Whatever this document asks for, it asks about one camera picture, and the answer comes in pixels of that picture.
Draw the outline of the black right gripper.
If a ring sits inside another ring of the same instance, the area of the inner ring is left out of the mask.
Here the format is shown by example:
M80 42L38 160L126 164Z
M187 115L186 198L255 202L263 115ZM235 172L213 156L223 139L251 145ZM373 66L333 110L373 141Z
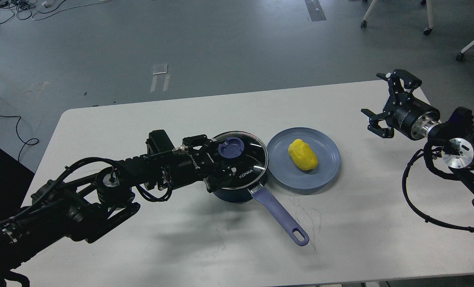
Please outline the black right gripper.
M421 126L427 121L439 121L440 111L413 95L423 81L404 69L377 73L376 76L388 83L389 112L375 114L370 109L361 109L368 118L367 129L385 139L394 137L394 129L411 140L424 138ZM381 127L380 122L387 119L388 127Z

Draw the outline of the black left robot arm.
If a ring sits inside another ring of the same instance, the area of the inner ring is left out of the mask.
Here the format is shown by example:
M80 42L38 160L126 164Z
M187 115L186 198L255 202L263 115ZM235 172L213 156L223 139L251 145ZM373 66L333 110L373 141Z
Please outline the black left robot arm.
M228 187L236 167L215 157L222 140L184 138L175 148L164 130L149 133L147 153L124 160L86 157L66 166L32 195L32 203L0 221L0 287L29 279L14 272L62 238L93 243L140 210L132 189L152 203L204 181L209 192Z

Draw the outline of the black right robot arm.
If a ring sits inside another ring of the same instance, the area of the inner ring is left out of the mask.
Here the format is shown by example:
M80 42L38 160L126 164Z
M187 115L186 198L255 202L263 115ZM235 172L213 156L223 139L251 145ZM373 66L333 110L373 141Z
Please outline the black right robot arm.
M387 82L389 97L381 113L361 109L368 117L368 130L381 138L392 138L399 131L409 140L425 139L426 144L413 161L422 157L431 173L445 180L460 181L474 195L472 111L456 107L446 122L440 122L440 111L413 94L422 84L418 77L403 69L376 76Z

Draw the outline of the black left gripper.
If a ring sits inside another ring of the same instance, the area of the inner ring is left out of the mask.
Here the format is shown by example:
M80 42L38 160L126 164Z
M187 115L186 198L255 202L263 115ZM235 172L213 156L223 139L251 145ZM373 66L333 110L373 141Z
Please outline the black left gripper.
M211 167L206 153L218 150L222 140L206 135L183 138L182 146L173 150L168 163L171 189L180 189L197 181L204 181L209 193L218 191L232 182L237 168L230 166Z

